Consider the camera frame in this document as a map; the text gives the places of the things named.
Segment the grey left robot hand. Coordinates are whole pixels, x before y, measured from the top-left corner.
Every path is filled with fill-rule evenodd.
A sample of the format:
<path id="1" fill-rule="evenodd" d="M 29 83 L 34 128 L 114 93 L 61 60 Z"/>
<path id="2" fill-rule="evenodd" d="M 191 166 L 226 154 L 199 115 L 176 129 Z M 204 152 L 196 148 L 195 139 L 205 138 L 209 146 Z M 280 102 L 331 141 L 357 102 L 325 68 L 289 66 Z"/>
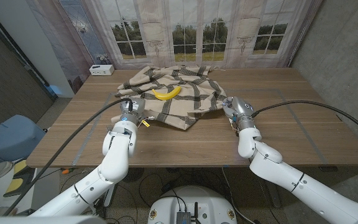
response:
<path id="1" fill-rule="evenodd" d="M 119 120 L 139 124 L 144 117 L 145 100 L 142 98 L 130 98 L 130 100 L 131 102 L 123 101 L 120 103 L 122 113 Z"/>

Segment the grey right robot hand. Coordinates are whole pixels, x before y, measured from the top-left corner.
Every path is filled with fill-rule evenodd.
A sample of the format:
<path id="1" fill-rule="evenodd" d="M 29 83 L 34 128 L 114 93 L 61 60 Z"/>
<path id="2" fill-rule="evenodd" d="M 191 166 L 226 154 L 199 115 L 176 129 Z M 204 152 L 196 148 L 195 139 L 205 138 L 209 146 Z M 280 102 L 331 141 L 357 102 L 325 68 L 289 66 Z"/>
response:
<path id="1" fill-rule="evenodd" d="M 236 96 L 227 97 L 223 101 L 223 110 L 237 131 L 255 127 L 254 120 L 251 118 L 254 110 L 242 98 Z"/>

